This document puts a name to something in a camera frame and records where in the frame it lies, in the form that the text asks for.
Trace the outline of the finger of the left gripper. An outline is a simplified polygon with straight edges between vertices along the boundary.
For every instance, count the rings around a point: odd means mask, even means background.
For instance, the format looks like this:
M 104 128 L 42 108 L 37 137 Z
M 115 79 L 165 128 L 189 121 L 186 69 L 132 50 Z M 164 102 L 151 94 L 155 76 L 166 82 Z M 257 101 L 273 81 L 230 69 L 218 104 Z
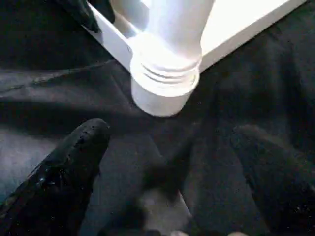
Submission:
M 61 0 L 61 7 L 76 22 L 94 33 L 99 33 L 100 27 L 92 7 L 109 22 L 115 22 L 114 9 L 109 0 Z

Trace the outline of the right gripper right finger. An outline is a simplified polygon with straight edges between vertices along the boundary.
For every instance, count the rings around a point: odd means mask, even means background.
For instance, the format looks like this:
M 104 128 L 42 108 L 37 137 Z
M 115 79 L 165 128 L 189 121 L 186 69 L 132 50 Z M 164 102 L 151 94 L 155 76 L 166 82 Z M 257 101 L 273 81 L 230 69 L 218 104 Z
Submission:
M 255 125 L 234 127 L 230 142 L 270 231 L 313 236 L 315 165 L 308 156 Z

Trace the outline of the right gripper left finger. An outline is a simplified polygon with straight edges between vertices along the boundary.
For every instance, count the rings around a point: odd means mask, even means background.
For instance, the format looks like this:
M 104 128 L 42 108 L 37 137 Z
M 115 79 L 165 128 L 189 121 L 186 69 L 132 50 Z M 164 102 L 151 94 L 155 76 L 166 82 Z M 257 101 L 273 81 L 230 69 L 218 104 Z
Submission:
M 68 134 L 1 203 L 1 235 L 77 235 L 109 141 L 99 118 Z

